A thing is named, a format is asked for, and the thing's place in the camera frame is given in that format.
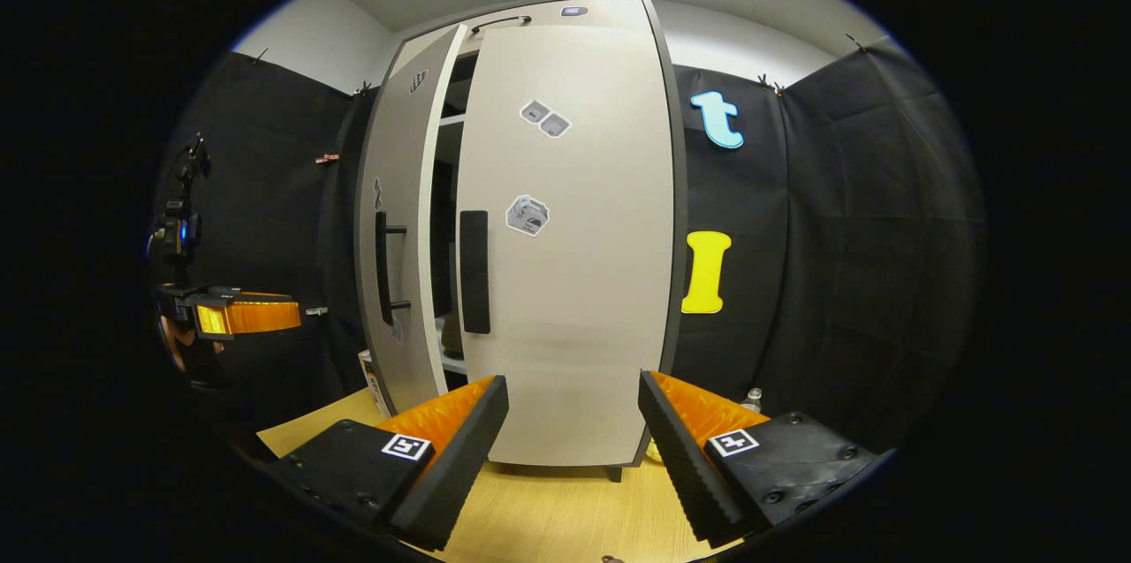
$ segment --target wooden table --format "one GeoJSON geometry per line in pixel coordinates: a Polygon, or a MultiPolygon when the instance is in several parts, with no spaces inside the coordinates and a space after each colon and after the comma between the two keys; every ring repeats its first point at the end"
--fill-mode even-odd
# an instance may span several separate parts
{"type": "MultiPolygon", "coordinates": [[[[259,438],[283,457],[339,419],[375,425],[382,415],[362,389],[259,438]]],[[[459,563],[598,563],[604,554],[625,563],[670,563],[722,549],[694,539],[666,470],[645,458],[639,468],[625,468],[619,484],[598,467],[487,462],[448,546],[429,554],[459,563]]]]}

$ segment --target cabinet handle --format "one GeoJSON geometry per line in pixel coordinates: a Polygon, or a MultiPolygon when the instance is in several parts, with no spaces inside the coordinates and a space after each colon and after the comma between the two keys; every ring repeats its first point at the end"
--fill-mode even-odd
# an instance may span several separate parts
{"type": "Polygon", "coordinates": [[[381,320],[392,326],[392,310],[409,306],[408,301],[389,301],[389,252],[386,237],[391,233],[408,233],[405,225],[386,225],[385,213],[377,213],[377,294],[381,302],[381,320]]]}
{"type": "Polygon", "coordinates": [[[464,330],[491,334],[491,301],[487,293],[487,213],[459,213],[459,302],[464,330]]]}
{"type": "Polygon", "coordinates": [[[524,24],[529,24],[533,23],[534,17],[530,17],[529,15],[515,15],[513,17],[503,17],[502,19],[495,19],[493,23],[480,24],[478,26],[472,28],[472,34],[474,35],[475,33],[480,32],[480,28],[484,26],[490,26],[491,24],[498,24],[498,23],[509,23],[509,20],[511,19],[521,19],[524,24]]]}

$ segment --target black curtain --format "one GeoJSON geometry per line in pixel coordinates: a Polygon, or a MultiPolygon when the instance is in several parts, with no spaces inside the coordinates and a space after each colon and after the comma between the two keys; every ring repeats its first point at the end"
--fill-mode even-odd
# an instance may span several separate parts
{"type": "MultiPolygon", "coordinates": [[[[176,170],[185,159],[181,148],[197,132],[205,137],[211,168],[192,188],[201,240],[189,266],[191,280],[290,294],[303,312],[330,306],[328,318],[303,314],[297,329],[239,335],[224,343],[217,358],[230,389],[216,397],[249,431],[286,422],[334,401],[351,387],[364,387],[356,370],[356,353],[364,348],[357,343],[356,289],[346,280],[353,276],[349,170],[355,175],[356,157],[325,165],[314,159],[339,149],[347,155],[360,151],[363,129],[344,123],[362,116],[363,125],[368,109],[361,109],[373,97],[351,97],[286,68],[230,53],[201,84],[158,170],[155,216],[165,200],[178,196],[176,170]],[[351,116],[353,107],[359,112],[351,116]],[[319,225],[329,217],[347,226],[325,229],[329,237],[320,240],[319,225]],[[348,371],[344,349],[355,347],[355,371],[348,371]]],[[[161,263],[162,252],[155,241],[150,269],[157,282],[172,282],[171,270],[161,263]]]]}
{"type": "Polygon", "coordinates": [[[977,175],[943,96],[889,38],[780,96],[694,68],[676,80],[689,228],[733,244],[723,311],[683,314],[673,373],[732,399],[757,386],[767,415],[898,445],[958,361],[984,266],[977,175]],[[710,89],[739,110],[739,149],[715,147],[690,107],[710,89]]]}

